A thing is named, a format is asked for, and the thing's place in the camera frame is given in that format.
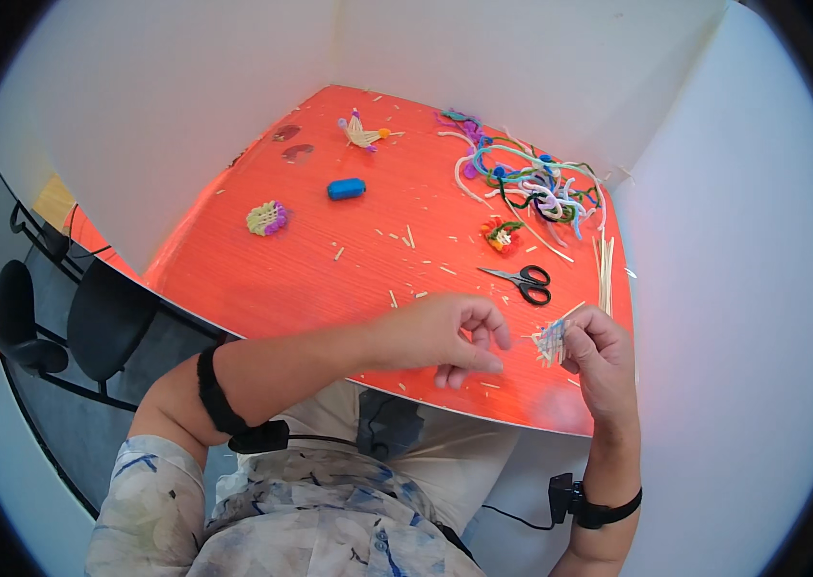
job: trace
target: finger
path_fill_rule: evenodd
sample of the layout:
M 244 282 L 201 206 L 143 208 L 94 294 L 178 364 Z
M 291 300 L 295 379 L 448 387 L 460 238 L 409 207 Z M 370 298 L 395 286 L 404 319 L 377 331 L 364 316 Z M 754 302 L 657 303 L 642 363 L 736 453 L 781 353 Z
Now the finger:
M 478 327 L 470 332 L 470 341 L 474 346 L 479 346 L 483 350 L 490 348 L 490 331 L 486 327 Z
M 432 383 L 439 389 L 444 389 L 448 382 L 448 373 L 451 371 L 450 364 L 439 364 L 439 368 L 435 371 L 435 376 L 432 377 Z
M 605 363 L 597 349 L 596 343 L 585 333 L 585 330 L 571 326 L 563 333 L 563 346 L 570 352 L 576 365 L 585 371 L 594 370 Z
M 466 368 L 461 368 L 460 366 L 453 367 L 451 372 L 448 373 L 448 386 L 458 390 L 462 383 L 464 383 L 464 379 L 468 378 L 468 375 L 470 375 L 470 371 Z
M 461 302 L 461 326 L 468 330 L 486 327 L 493 333 L 493 340 L 504 351 L 512 346 L 509 325 L 503 313 L 492 300 L 483 296 L 465 295 Z
M 502 373 L 503 361 L 492 352 L 470 344 L 461 342 L 456 355 L 458 361 L 455 366 L 467 368 L 482 373 Z
M 628 339 L 627 331 L 595 305 L 580 306 L 566 319 L 585 330 L 599 351 Z
M 565 358 L 561 361 L 561 366 L 567 369 L 567 372 L 572 373 L 574 375 L 579 374 L 579 364 L 576 363 L 575 359 L 572 358 Z

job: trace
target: black office chair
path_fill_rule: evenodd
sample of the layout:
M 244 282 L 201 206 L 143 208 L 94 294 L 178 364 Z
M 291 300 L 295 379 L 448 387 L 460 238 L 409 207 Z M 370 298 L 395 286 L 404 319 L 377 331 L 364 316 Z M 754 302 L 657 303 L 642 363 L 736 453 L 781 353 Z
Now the black office chair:
M 102 394 L 147 333 L 160 300 L 101 260 L 82 275 L 66 318 L 67 346 Z
M 89 271 L 86 273 L 87 276 L 89 276 L 89 272 L 93 268 L 94 267 L 89 267 Z M 95 275 L 102 275 L 101 269 L 97 270 Z M 79 312 L 74 315 L 74 310 L 77 310 L 77 306 L 75 306 L 77 298 L 79 298 L 82 304 L 81 306 L 89 304 L 84 297 L 79 297 L 79 291 L 77 290 L 77 296 L 74 296 L 73 299 L 74 306 L 71 308 L 69 314 L 70 322 L 67 323 L 67 335 L 71 334 L 69 332 L 69 325 L 73 322 L 74 317 L 82 318 L 85 314 L 80 308 Z M 100 296 L 100 303 L 107 303 L 108 298 L 108 296 Z M 98 308 L 95 310 L 95 315 L 101 315 Z M 124 310 L 128 314 L 136 312 L 130 306 L 125 306 Z M 86 365 L 89 366 L 89 371 L 86 371 L 86 365 L 80 363 L 78 355 L 74 355 L 74 358 L 77 359 L 77 363 L 80 363 L 80 366 L 82 366 L 83 372 L 86 372 L 86 375 L 90 378 L 94 378 L 92 374 L 100 374 L 101 376 L 105 374 L 104 372 L 94 373 L 93 369 L 96 367 L 106 370 L 105 367 L 108 364 L 115 366 L 115 371 L 112 371 L 104 378 L 114 375 L 115 372 L 122 368 L 127 357 L 137 348 L 137 342 L 140 341 L 143 333 L 146 332 L 147 327 L 150 325 L 149 321 L 146 321 L 146 325 L 144 326 L 145 315 L 138 315 L 132 318 L 123 317 L 121 310 L 115 309 L 114 307 L 111 307 L 111 310 L 106 308 L 103 312 L 108 315 L 108 319 L 104 322 L 100 322 L 99 328 L 93 332 L 94 340 L 87 339 L 82 334 L 82 330 L 86 330 L 88 327 L 82 325 L 79 320 L 75 321 L 76 330 L 72 333 L 76 335 L 75 342 L 77 348 L 84 346 L 85 343 L 94 341 L 96 343 L 95 346 L 100 347 L 100 351 L 108 352 L 106 364 L 95 360 L 98 357 L 98 352 L 85 353 L 86 356 L 84 358 L 89 359 L 89 362 L 86 363 Z M 121 318 L 124 319 L 123 324 L 125 329 L 128 327 L 131 328 L 130 336 L 134 338 L 132 345 L 121 345 L 125 337 L 124 334 L 109 335 L 106 332 L 107 330 L 116 331 L 120 328 L 120 325 L 114 325 L 111 319 Z M 137 327 L 131 322 L 132 319 L 138 322 Z M 47 337 L 48 340 L 39 339 L 38 333 Z M 20 364 L 25 370 L 28 370 L 32 374 L 64 390 L 77 394 L 80 397 L 126 411 L 135 412 L 137 410 L 137 407 L 129 402 L 120 401 L 108 396 L 104 379 L 96 379 L 99 381 L 100 388 L 100 391 L 96 392 L 53 375 L 52 373 L 59 373 L 66 368 L 68 363 L 66 349 L 64 348 L 66 346 L 66 340 L 35 322 L 34 287 L 31 283 L 31 274 L 28 268 L 20 261 L 10 260 L 0 272 L 0 352 L 6 355 L 8 359 Z M 127 355 L 122 358 L 121 355 L 123 352 L 127 352 Z

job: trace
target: scissors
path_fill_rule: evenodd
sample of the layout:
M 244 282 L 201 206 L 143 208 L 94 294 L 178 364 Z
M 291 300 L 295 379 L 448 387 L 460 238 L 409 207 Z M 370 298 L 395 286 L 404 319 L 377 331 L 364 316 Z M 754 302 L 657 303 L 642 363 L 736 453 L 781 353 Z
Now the scissors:
M 512 272 L 493 271 L 493 269 L 482 269 L 481 267 L 478 267 L 478 270 L 489 272 L 490 274 L 512 281 L 516 284 L 519 293 L 522 294 L 522 298 L 526 299 L 532 305 L 543 306 L 551 302 L 551 292 L 545 288 L 551 284 L 551 277 L 548 276 L 548 272 L 541 267 L 530 264 L 527 267 L 522 267 L 522 270 L 516 274 Z M 544 277 L 544 280 L 542 281 L 541 279 L 533 277 L 531 275 L 532 271 L 539 273 L 540 276 Z M 544 299 L 538 300 L 531 295 L 532 293 L 544 296 Z

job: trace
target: orange table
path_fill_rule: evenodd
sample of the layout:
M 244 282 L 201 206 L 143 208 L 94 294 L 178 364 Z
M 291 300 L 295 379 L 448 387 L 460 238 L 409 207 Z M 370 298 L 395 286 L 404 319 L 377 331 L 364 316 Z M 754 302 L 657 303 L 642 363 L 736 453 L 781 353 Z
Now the orange table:
M 482 239 L 481 225 L 493 214 L 505 220 L 512 220 L 512 214 L 498 198 L 490 200 L 491 209 L 465 196 L 455 184 L 455 162 L 467 154 L 468 145 L 437 135 L 449 128 L 435 121 L 435 109 L 377 96 L 355 88 L 324 88 L 263 133 L 201 192 L 146 272 L 136 274 L 115 255 L 105 260 L 177 305 L 247 338 L 375 317 L 390 310 L 390 291 L 400 306 L 420 292 L 492 296 L 516 339 L 512 351 L 502 354 L 503 375 L 471 375 L 461 390 L 436 389 L 432 368 L 366 373 L 352 379 L 481 418 L 590 435 L 592 420 L 579 388 L 569 380 L 575 376 L 556 365 L 542 367 L 535 345 L 522 335 L 583 300 L 597 302 L 590 241 L 597 237 L 600 214 L 583 226 L 583 241 L 576 240 L 569 226 L 557 227 L 570 245 L 562 251 L 574 263 L 551 254 L 527 230 L 520 233 L 525 248 L 538 248 L 509 258 L 498 255 Z M 379 151 L 374 154 L 347 146 L 336 122 L 347 120 L 353 107 L 361 112 L 366 129 L 386 126 L 406 133 L 377 142 Z M 284 140 L 273 139 L 286 125 L 300 129 Z M 487 133 L 502 134 L 489 128 Z M 496 159 L 525 166 L 523 159 L 508 153 Z M 575 188 L 591 185 L 582 187 L 585 178 L 571 175 L 580 181 Z M 327 184 L 349 177 L 365 180 L 364 196 L 330 201 Z M 480 176 L 466 183 L 479 195 L 490 190 Z M 607 193 L 605 198 L 606 237 L 620 237 Z M 266 201 L 284 203 L 292 213 L 290 223 L 271 237 L 252 235 L 246 216 Z M 521 214 L 542 238 L 550 238 L 537 217 Z M 104 246 L 81 208 L 76 219 L 73 237 L 78 242 L 92 250 Z M 407 225 L 415 249 L 401 239 L 407 237 Z M 344 251 L 334 260 L 340 248 Z M 614 251 L 614 316 L 631 330 L 620 240 Z M 549 305 L 531 306 L 512 283 L 477 271 L 477 267 L 518 271 L 527 264 L 538 264 L 551 274 Z M 481 385 L 482 380 L 497 388 Z

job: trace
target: forearm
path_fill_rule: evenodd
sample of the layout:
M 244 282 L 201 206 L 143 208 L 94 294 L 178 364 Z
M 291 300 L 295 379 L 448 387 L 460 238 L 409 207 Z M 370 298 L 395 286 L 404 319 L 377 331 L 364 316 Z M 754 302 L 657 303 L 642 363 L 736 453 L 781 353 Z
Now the forearm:
M 640 424 L 636 412 L 624 422 L 596 424 L 583 488 L 590 503 L 620 507 L 640 490 Z M 570 545 L 551 575 L 617 575 L 637 528 L 640 509 L 599 529 L 573 525 Z
M 217 349 L 217 381 L 230 407 L 256 426 L 343 376 L 372 367 L 376 352 L 364 325 L 287 337 L 239 340 Z M 129 437 L 157 434 L 181 445 L 204 466 L 207 448 L 227 442 L 198 395 L 198 356 L 150 387 Z

